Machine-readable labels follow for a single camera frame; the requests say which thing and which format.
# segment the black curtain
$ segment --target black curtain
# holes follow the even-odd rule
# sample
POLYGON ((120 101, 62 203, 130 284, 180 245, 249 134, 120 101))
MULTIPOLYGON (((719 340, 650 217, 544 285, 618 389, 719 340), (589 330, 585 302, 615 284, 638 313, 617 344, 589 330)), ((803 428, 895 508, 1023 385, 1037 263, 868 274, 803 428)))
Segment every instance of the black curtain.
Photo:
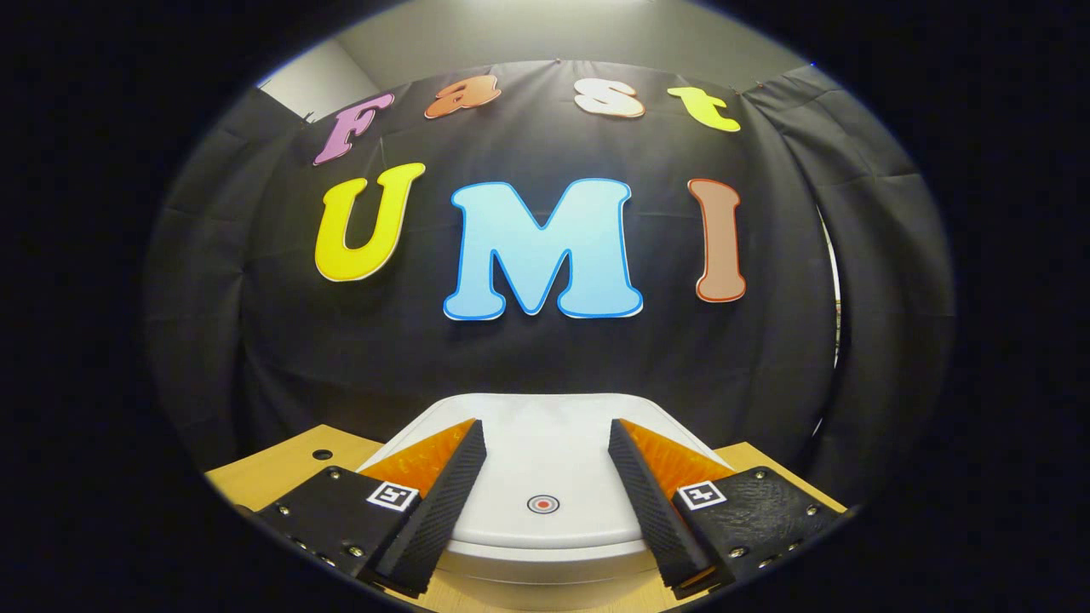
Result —
POLYGON ((601 62, 517 62, 390 91, 347 155, 314 167, 335 123, 303 127, 253 92, 193 155, 166 203, 148 259, 146 329, 161 401, 208 469, 328 423, 385 441, 439 398, 467 392, 618 392, 654 400, 713 447, 748 441, 846 503, 906 449, 944 371, 952 276, 922 180, 850 95, 806 67, 736 95, 658 71, 601 62), (502 94, 426 120, 435 93, 493 74, 502 94), (590 115, 574 81, 628 83, 637 120, 590 115), (669 87, 727 101, 742 130, 698 123, 669 87), (386 168, 419 161, 398 250, 362 281, 314 264, 322 196, 368 180, 349 247, 374 227, 386 168), (506 278, 507 311, 453 322, 461 213, 455 190, 506 181, 544 224, 569 183, 623 181, 632 284, 644 309, 572 320, 556 309, 562 267, 536 316, 506 278), (712 304, 693 178, 741 196, 747 293, 712 304), (846 334, 833 370, 834 247, 846 334), (814 428, 821 422, 816 436, 814 428))

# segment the wooden table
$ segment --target wooden table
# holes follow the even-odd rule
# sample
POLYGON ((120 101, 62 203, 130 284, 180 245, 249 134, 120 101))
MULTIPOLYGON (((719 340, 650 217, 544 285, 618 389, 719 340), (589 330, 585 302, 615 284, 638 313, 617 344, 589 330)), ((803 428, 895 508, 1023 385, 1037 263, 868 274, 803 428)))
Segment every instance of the wooden table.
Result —
MULTIPOLYGON (((328 425, 318 425, 279 445, 210 470, 206 476, 232 503, 259 510, 313 477, 320 468, 336 465, 354 470, 382 446, 382 443, 368 441, 328 425), (332 452, 332 456, 325 460, 315 459, 313 454, 318 449, 332 452)), ((799 479, 749 443, 723 447, 716 449, 715 453, 739 472, 754 466, 767 466, 829 508, 840 513, 845 510, 844 505, 799 479)), ((707 593, 699 593, 681 601, 675 600, 673 592, 663 587, 663 580, 657 570, 649 570, 644 574, 646 581, 640 589, 608 605, 580 609, 579 611, 585 613, 658 613, 678 604, 703 598, 707 593)), ((432 582, 428 584, 427 593, 421 594, 419 599, 413 600, 392 591, 388 593, 437 613, 511 611, 510 609, 488 605, 465 596, 452 588, 444 575, 443 570, 436 569, 432 582)))

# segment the letter i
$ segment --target letter i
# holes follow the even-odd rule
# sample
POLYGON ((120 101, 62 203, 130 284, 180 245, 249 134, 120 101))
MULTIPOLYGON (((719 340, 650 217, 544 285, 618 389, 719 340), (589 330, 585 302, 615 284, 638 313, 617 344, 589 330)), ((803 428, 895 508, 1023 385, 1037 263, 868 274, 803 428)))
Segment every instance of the letter i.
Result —
POLYGON ((697 296, 705 302, 738 300, 746 293, 735 224, 735 209, 741 199, 729 185, 711 179, 692 179, 689 193, 700 203, 704 216, 704 276, 697 281, 697 296))

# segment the yellow letter u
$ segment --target yellow letter u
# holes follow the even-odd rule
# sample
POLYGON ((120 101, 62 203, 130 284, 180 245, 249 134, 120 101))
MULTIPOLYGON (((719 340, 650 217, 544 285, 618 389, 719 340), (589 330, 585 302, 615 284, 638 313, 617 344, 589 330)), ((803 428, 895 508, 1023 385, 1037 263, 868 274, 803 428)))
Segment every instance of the yellow letter u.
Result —
POLYGON ((323 199, 326 209, 314 245, 314 263, 322 276, 331 281, 355 281, 371 276, 386 264, 401 237, 409 187, 423 173, 424 165, 413 163, 395 166, 378 176, 383 199, 375 219, 375 232, 367 244, 358 249, 349 249, 344 244, 344 232, 355 196, 367 187, 367 180, 344 181, 326 192, 323 199))

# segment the letter m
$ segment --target letter m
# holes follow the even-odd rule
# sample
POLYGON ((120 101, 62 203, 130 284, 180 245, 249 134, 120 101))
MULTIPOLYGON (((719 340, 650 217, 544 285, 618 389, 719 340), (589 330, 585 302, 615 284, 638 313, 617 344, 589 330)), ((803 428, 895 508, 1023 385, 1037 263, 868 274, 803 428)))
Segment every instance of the letter m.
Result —
POLYGON ((492 285, 493 256, 519 305, 536 315, 568 260, 570 281, 557 306, 570 317, 628 317, 643 296, 628 278, 621 207, 632 191, 620 181, 581 179, 568 185, 538 226, 507 183, 467 185, 450 197, 462 209, 458 289, 443 303, 451 320, 495 320, 506 301, 492 285))

